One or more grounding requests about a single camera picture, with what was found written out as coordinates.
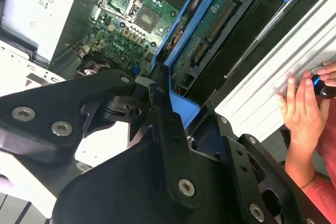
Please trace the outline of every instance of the black mounting arm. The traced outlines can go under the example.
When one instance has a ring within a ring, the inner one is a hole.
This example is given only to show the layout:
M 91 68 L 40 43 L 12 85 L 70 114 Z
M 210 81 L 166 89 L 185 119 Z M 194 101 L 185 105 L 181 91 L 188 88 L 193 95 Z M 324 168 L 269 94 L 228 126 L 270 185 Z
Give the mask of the black mounting arm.
M 213 111 L 190 149 L 168 90 L 157 65 L 150 79 L 110 70 L 2 97 L 0 148 L 55 165 L 84 136 L 130 123 L 129 148 L 71 181 L 53 224 L 328 223 L 255 138 L 235 139 Z

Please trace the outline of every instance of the white panel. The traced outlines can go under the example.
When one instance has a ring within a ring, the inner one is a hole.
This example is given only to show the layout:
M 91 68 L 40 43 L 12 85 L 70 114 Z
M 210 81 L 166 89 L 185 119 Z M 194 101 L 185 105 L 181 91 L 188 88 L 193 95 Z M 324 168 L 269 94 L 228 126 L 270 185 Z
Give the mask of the white panel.
M 225 98 L 216 112 L 227 117 L 236 135 L 260 141 L 283 125 L 276 94 L 287 79 L 335 58 L 336 0 L 320 0 L 265 59 Z
M 51 60 L 74 0 L 7 0 L 3 28 Z

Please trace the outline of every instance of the hex bolt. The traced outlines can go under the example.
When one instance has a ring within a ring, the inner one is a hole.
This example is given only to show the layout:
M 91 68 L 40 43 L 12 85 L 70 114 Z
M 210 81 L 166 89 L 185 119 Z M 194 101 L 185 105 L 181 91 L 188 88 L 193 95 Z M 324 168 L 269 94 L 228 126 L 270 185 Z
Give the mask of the hex bolt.
M 253 215 L 253 217 L 256 218 L 259 222 L 265 221 L 264 213 L 262 212 L 261 208 L 256 204 L 250 205 L 250 212 Z
M 157 86 L 156 90 L 158 90 L 158 92 L 160 93 L 163 93 L 163 94 L 165 93 L 164 89 L 161 86 Z
M 188 179 L 182 178 L 178 181 L 178 184 L 180 192 L 185 196 L 193 197 L 195 195 L 195 187 Z
M 126 83 L 130 83 L 130 79 L 128 79 L 127 77 L 120 77 L 120 79 L 123 81 L 123 82 L 126 82 Z
M 257 143 L 257 141 L 256 141 L 253 137 L 251 137 L 251 136 L 249 136 L 248 139 L 249 139 L 250 142 L 253 143 L 253 144 L 256 144 L 256 143 Z
M 306 221 L 307 221 L 307 224 L 315 224 L 315 222 L 310 218 L 307 218 Z
M 36 117 L 36 112 L 29 107 L 17 107 L 12 110 L 12 117 L 22 122 L 29 122 Z
M 226 120 L 226 118 L 221 118 L 220 120 L 222 121 L 222 123 L 225 123 L 225 124 L 228 123 L 228 121 Z
M 67 122 L 56 122 L 52 124 L 51 131 L 56 136 L 69 136 L 72 133 L 72 126 Z

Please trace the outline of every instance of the fingernail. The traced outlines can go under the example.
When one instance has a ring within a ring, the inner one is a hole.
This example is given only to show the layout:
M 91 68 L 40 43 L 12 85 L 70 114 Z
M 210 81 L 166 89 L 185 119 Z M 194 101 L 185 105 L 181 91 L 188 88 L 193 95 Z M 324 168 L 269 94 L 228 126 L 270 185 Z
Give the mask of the fingernail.
M 313 82 L 312 82 L 312 80 L 311 79 L 306 79 L 306 85 L 312 85 L 313 84 Z
M 306 71 L 306 72 L 303 73 L 303 77 L 306 77 L 306 78 L 307 78 L 307 77 L 309 77 L 309 76 L 310 76 L 310 72 L 309 72 L 309 71 Z
M 325 70 L 323 68 L 320 68 L 316 71 L 318 75 L 324 74 Z

